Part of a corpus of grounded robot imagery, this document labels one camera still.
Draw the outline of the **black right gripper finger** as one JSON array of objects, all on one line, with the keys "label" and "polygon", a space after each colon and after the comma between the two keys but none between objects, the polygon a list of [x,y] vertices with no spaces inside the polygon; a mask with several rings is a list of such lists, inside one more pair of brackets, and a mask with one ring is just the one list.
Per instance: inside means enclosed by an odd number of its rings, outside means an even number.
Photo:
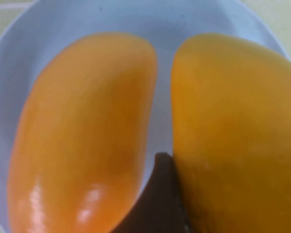
[{"label": "black right gripper finger", "polygon": [[155,155],[151,176],[128,215],[114,233],[190,233],[180,196],[177,171],[171,155]]}]

